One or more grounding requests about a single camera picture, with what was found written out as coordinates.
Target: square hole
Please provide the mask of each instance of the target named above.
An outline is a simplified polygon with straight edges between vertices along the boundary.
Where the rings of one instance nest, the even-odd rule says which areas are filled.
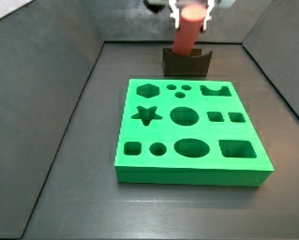
[[[223,114],[221,112],[207,112],[209,119],[211,122],[223,122]]]
[[[255,158],[254,148],[249,141],[221,140],[221,150],[225,158]]]
[[[234,123],[245,123],[245,116],[239,112],[229,112],[230,121]]]
[[[125,154],[131,156],[138,156],[142,153],[142,143],[141,142],[126,142],[125,143]]]

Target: hexagon hole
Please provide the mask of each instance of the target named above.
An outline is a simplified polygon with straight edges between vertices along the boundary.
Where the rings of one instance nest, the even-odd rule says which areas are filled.
[[[149,83],[137,87],[137,94],[145,98],[154,98],[161,94],[161,90],[158,86]]]

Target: white robot part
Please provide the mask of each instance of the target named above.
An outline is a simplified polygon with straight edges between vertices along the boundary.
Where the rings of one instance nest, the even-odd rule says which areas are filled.
[[[170,17],[174,18],[174,26],[175,28],[179,27],[179,19],[181,19],[181,13],[179,13],[179,9],[177,7],[177,0],[170,0],[170,8],[173,10],[173,13],[170,14]]]
[[[207,30],[207,21],[211,20],[210,13],[211,13],[213,9],[214,9],[214,0],[209,0],[207,14],[206,14],[206,18],[205,18],[205,31]]]

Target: gray tabletop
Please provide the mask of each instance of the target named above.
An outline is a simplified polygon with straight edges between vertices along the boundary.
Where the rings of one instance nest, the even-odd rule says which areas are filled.
[[[299,122],[241,45],[198,47],[214,50],[207,79],[233,81],[250,113],[276,168],[265,185],[118,184],[113,163],[129,80],[163,78],[165,47],[106,44],[26,239],[299,238]]]

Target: shape sorter board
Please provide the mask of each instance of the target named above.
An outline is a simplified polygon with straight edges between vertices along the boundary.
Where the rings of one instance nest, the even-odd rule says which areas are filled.
[[[254,186],[274,171],[231,82],[131,79],[119,182]]]

